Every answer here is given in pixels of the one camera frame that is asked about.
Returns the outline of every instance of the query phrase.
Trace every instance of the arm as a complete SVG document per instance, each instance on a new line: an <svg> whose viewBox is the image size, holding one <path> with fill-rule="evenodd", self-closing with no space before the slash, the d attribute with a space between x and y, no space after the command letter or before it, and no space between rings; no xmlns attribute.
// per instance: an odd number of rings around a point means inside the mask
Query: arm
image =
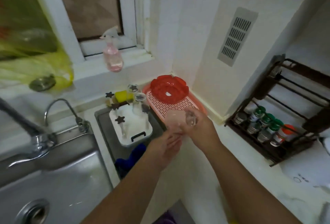
<svg viewBox="0 0 330 224"><path fill-rule="evenodd" d="M140 223L161 171L179 152L181 139L169 131L153 140L126 177L84 219L82 224Z"/></svg>
<svg viewBox="0 0 330 224"><path fill-rule="evenodd" d="M229 206L240 224L301 224L220 142L213 122L197 109L195 126L181 126L214 169Z"/></svg>

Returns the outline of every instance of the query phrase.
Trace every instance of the red plastic bowl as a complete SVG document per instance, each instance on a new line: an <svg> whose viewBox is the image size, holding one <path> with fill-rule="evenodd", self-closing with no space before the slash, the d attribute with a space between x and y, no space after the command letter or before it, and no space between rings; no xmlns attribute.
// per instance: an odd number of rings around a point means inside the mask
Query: red plastic bowl
<svg viewBox="0 0 330 224"><path fill-rule="evenodd" d="M178 103L189 94L186 82L171 75L158 76L151 82L150 88L152 95L165 104Z"/></svg>

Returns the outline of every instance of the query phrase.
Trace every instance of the window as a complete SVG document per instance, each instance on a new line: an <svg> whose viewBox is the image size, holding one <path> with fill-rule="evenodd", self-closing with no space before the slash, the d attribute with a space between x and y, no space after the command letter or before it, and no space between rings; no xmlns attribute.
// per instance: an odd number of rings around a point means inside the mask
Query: window
<svg viewBox="0 0 330 224"><path fill-rule="evenodd" d="M142 44L144 32L137 36L135 0L42 0L57 30L65 51L73 63L102 55L106 43L99 37L118 26L119 49Z"/></svg>

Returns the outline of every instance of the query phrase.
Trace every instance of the pink spray bottle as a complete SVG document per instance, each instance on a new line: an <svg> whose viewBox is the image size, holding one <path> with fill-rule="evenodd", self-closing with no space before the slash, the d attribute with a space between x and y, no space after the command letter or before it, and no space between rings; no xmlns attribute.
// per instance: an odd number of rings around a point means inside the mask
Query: pink spray bottle
<svg viewBox="0 0 330 224"><path fill-rule="evenodd" d="M104 39L107 46L103 49L104 61L107 69L111 72L118 73L122 70L124 62L117 48L119 36L117 33L118 26L112 27L104 32L100 39Z"/></svg>

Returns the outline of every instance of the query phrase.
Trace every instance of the spice rack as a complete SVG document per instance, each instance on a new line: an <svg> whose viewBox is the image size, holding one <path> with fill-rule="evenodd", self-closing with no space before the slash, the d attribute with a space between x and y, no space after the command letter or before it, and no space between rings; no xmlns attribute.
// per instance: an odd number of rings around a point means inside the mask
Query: spice rack
<svg viewBox="0 0 330 224"><path fill-rule="evenodd" d="M304 76L324 87L330 89L330 76L327 76L319 71L311 69L301 63L298 63L291 59L285 59L282 62L276 62L266 73L263 79L260 81L258 86L252 92L251 96L245 99L241 105L236 109L233 115L231 115L227 121L225 122L225 126L229 126L232 130L234 130L238 135L240 135L247 143L249 143L254 149L256 149L261 155L263 155L266 159L271 160L273 163L270 167L275 166L276 164L310 148L313 145L318 133L330 127L330 99L325 98L318 93L311 91L304 86L297 84L294 81L284 77L281 75L281 72L271 77L270 74L274 73L275 70L279 70L280 68L288 69L292 72L295 72L301 76ZM298 87L300 90L303 89L306 92L320 98L322 101L325 101L325 104L315 101L314 99L308 97L307 95L297 91L296 89L287 86L286 84L281 83L281 80L287 81L292 84L293 87ZM275 85L280 85L289 91L303 97L304 99L322 107L321 111L317 113L315 116L311 118L307 118L296 110L292 109L278 98L270 95L269 92L274 88ZM252 101L258 107L259 105L253 100L253 98L257 98L258 100L264 99L265 97L270 98L271 100L277 102L282 105L284 108L290 110L295 115L303 118L305 123L302 125L302 128L305 129L304 132L298 132L297 130L290 129L295 132L297 136L293 138L290 142L284 142L279 147L274 147L270 144L270 141L259 142L256 134L249 134L246 129L249 125L248 121L243 122L242 124L235 124L234 118L236 114L243 109Z"/></svg>

